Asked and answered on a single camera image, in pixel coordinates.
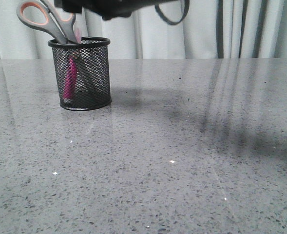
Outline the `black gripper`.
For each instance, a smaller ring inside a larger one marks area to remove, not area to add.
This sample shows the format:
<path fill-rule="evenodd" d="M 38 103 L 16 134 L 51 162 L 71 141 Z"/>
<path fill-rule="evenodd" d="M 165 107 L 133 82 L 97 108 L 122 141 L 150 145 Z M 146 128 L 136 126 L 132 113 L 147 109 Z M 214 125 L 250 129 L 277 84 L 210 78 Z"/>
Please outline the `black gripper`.
<path fill-rule="evenodd" d="M 104 20 L 127 18 L 133 11 L 154 6 L 158 15 L 163 20 L 168 20 L 159 7 L 165 2 L 165 0 L 55 0 L 54 5 L 70 13 L 82 13 L 82 9 L 85 8 L 102 16 Z"/>

